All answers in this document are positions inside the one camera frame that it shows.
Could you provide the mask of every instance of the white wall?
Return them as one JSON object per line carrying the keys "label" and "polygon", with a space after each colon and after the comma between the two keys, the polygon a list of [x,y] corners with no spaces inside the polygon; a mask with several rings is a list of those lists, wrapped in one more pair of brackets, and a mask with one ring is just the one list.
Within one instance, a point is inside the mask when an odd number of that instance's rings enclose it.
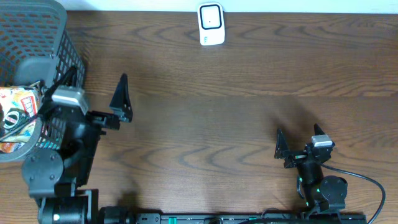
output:
{"label": "white wall", "polygon": [[[57,0],[67,10],[196,11],[201,0]],[[226,12],[398,13],[398,0],[218,0]]]}

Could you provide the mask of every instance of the brown wooden tabletop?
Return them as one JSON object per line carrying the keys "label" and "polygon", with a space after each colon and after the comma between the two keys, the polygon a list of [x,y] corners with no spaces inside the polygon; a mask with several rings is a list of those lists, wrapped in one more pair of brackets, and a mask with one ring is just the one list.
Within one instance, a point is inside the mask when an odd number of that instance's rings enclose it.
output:
{"label": "brown wooden tabletop", "polygon": [[[88,62],[91,109],[110,111],[128,74],[134,121],[99,142],[89,184],[99,205],[163,212],[305,206],[297,171],[274,159],[276,129],[303,149],[319,123],[326,164],[380,181],[376,223],[398,219],[396,15],[225,13],[226,41],[203,47],[195,13],[69,12]],[[348,181],[346,210],[376,211],[380,190]],[[0,165],[0,223],[35,223],[21,163]]]}

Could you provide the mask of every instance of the black wire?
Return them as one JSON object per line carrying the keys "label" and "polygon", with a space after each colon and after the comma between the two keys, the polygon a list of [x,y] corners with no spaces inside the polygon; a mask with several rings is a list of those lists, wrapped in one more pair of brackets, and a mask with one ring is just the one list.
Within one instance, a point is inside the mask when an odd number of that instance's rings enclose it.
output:
{"label": "black wire", "polygon": [[379,208],[376,210],[376,212],[373,215],[373,217],[368,221],[368,224],[371,224],[377,218],[377,216],[380,214],[381,209],[383,208],[384,202],[386,201],[386,191],[384,190],[384,187],[379,182],[373,180],[372,178],[366,177],[364,175],[356,174],[356,173],[345,171],[345,170],[341,170],[341,169],[337,169],[337,168],[334,168],[334,167],[330,167],[330,166],[322,164],[319,161],[315,161],[315,162],[318,165],[320,165],[320,166],[322,166],[322,167],[324,167],[326,169],[330,169],[330,170],[333,170],[333,171],[341,172],[343,174],[353,175],[354,177],[359,177],[359,178],[365,179],[367,181],[370,181],[370,182],[376,184],[380,188],[381,195],[382,195],[381,196],[381,202],[380,202]]}
{"label": "black wire", "polygon": [[297,188],[298,196],[300,196],[301,199],[304,199],[303,193],[301,193],[301,190],[300,190],[300,176],[299,175],[297,176],[296,188]]}
{"label": "black wire", "polygon": [[6,135],[4,135],[3,137],[0,138],[0,142],[3,142],[4,140],[6,140],[8,137],[14,135],[15,133],[17,133],[18,131],[22,130],[24,127],[26,127],[28,124],[30,124],[31,122],[33,122],[34,120],[37,119],[37,114],[35,114],[33,117],[29,118],[27,121],[25,121],[24,123],[18,125],[18,127],[12,131],[10,131],[9,133],[7,133]]}
{"label": "black wire", "polygon": [[248,220],[245,222],[241,222],[239,224],[258,224],[258,223],[305,223],[305,224],[340,224],[339,220],[337,221],[330,221],[330,220],[306,220],[306,219],[280,219],[280,218],[263,218],[263,219],[256,219],[256,220]]}
{"label": "black wire", "polygon": [[261,218],[264,219],[264,216],[268,213],[269,210],[277,210],[279,211],[278,208],[267,208],[263,211],[263,213],[261,214]]}
{"label": "black wire", "polygon": [[220,224],[224,224],[224,220],[222,218],[215,218],[213,220],[210,220],[210,222],[208,224],[213,223],[215,221],[220,221]]}

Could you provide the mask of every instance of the green led light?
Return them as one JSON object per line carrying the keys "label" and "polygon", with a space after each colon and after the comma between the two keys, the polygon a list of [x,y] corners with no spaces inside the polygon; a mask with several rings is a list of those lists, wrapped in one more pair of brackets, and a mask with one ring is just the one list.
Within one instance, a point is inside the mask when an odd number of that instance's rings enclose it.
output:
{"label": "green led light", "polygon": [[169,224],[177,224],[177,218],[170,217]]}

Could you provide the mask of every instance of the white device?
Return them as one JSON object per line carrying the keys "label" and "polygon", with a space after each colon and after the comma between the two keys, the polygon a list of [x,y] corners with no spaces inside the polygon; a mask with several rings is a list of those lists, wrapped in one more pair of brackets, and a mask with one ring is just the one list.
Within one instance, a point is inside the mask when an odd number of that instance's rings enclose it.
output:
{"label": "white device", "polygon": [[202,45],[222,44],[225,40],[223,7],[217,2],[198,8],[199,34]]}

